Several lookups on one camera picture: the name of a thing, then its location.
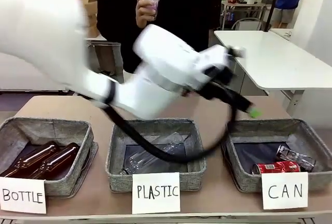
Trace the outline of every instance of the green tip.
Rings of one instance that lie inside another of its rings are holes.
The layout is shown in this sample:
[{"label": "green tip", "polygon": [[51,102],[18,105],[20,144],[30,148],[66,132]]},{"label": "green tip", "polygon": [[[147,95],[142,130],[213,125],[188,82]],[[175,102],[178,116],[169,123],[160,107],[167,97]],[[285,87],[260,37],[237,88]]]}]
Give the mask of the green tip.
[{"label": "green tip", "polygon": [[261,112],[253,108],[248,114],[251,118],[256,119],[261,115]]}]

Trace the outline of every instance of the gray fabric bin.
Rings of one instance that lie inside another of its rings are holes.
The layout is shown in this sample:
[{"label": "gray fabric bin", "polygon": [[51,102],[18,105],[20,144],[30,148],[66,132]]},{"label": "gray fabric bin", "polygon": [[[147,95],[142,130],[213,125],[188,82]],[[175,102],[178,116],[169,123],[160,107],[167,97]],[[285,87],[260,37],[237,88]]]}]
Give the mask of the gray fabric bin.
[{"label": "gray fabric bin", "polygon": [[[189,119],[156,119],[156,120],[129,120],[139,133],[147,140],[166,134],[178,132],[184,141],[184,149],[187,155],[202,151],[202,140],[195,123]],[[110,146],[106,159],[106,173],[112,192],[131,192],[132,175],[120,175],[125,161],[127,145],[136,143],[123,133],[118,127],[114,126],[110,139]],[[203,173],[206,170],[205,159],[188,163],[186,171],[180,171],[180,190],[197,191],[201,188]]]},{"label": "gray fabric bin", "polygon": [[236,186],[241,192],[261,192],[261,176],[247,173],[239,160],[235,145],[239,143],[279,143],[316,160],[309,173],[309,190],[321,190],[332,182],[332,153],[315,131],[299,119],[242,120],[229,135],[227,159]]},{"label": "gray fabric bin", "polygon": [[7,119],[0,126],[0,173],[5,171],[22,152],[26,145],[43,145],[55,141],[60,146],[77,143],[80,146],[78,154],[69,172],[60,180],[45,181],[45,194],[53,197],[69,197],[86,164],[88,154],[93,159],[98,146],[93,144],[91,125],[84,121],[62,119],[20,118]]}]

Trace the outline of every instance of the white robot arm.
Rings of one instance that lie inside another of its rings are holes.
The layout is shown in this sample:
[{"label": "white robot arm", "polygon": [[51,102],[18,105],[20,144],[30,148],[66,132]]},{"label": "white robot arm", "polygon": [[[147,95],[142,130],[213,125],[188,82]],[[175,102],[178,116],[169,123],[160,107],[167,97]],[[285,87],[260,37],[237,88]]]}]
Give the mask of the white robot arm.
[{"label": "white robot arm", "polygon": [[[230,82],[229,57],[237,50],[219,45],[196,52],[184,41],[155,25],[144,29],[134,44],[143,62],[126,83],[93,72],[88,66],[84,8],[80,0],[0,0],[0,52],[19,57],[68,89],[103,105],[121,107],[139,118],[156,117],[184,90],[206,99],[221,99],[236,109],[251,103],[222,85]],[[171,156],[148,141],[111,107],[104,111],[113,122],[148,152],[166,161],[186,163],[218,148],[227,133],[210,149],[187,158]]]}]

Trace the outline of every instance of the red soda can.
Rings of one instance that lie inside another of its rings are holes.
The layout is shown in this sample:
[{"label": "red soda can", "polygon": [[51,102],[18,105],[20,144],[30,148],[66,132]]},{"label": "red soda can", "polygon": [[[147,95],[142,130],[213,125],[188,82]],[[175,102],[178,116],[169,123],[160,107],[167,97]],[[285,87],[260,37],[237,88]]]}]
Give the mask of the red soda can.
[{"label": "red soda can", "polygon": [[292,161],[281,161],[273,164],[257,163],[253,166],[252,174],[260,175],[263,173],[286,173],[286,172],[300,172],[300,166]]}]

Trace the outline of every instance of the plastic sign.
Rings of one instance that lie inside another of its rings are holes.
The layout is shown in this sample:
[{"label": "plastic sign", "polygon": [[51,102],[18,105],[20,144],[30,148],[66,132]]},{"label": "plastic sign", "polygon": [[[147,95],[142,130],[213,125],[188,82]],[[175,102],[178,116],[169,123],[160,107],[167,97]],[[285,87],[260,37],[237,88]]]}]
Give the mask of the plastic sign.
[{"label": "plastic sign", "polygon": [[308,173],[261,175],[263,209],[308,207]]},{"label": "plastic sign", "polygon": [[46,214],[44,180],[0,177],[0,208]]},{"label": "plastic sign", "polygon": [[179,173],[133,175],[133,214],[180,212]]}]

